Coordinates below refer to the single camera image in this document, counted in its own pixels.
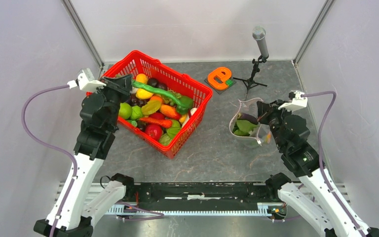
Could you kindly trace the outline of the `clear dotted zip bag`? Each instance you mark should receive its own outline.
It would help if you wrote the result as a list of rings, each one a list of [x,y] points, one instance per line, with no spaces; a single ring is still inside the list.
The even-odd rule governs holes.
[[[261,98],[239,101],[239,107],[229,122],[229,131],[232,137],[241,145],[256,148],[271,142],[270,129],[258,122],[257,103]]]

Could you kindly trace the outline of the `green toy leafy vegetable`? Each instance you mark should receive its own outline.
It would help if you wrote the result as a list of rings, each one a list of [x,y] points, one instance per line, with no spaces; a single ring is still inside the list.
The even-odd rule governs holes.
[[[254,125],[246,120],[236,120],[232,133],[236,136],[247,137],[255,133],[259,125]]]

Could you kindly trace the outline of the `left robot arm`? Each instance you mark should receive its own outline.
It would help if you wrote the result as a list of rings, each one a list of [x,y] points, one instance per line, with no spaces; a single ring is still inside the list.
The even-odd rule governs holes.
[[[133,179],[117,174],[85,204],[93,179],[115,140],[120,105],[129,97],[132,81],[132,75],[94,79],[81,73],[63,86],[78,87],[91,94],[82,101],[82,121],[74,153],[48,145],[68,155],[72,166],[56,204],[45,219],[36,221],[34,232],[45,237],[90,237],[96,224],[117,201],[130,201],[135,196]]]

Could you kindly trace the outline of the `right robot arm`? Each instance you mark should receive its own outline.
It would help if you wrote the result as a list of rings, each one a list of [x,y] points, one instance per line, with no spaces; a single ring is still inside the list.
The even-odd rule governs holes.
[[[285,183],[266,186],[266,197],[292,206],[321,237],[379,237],[379,229],[359,218],[335,187],[327,168],[320,167],[318,152],[307,142],[310,130],[306,120],[283,108],[283,104],[282,100],[257,102],[258,122],[269,126],[284,165],[317,202],[303,197],[284,175],[281,178]]]

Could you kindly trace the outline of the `purple toy eggplant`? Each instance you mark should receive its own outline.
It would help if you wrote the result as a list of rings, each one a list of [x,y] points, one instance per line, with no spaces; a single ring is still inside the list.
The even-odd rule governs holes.
[[[249,121],[250,123],[252,123],[254,125],[258,125],[257,118],[255,116],[250,115],[250,114],[238,113],[236,118],[238,120],[246,120],[246,121]]]

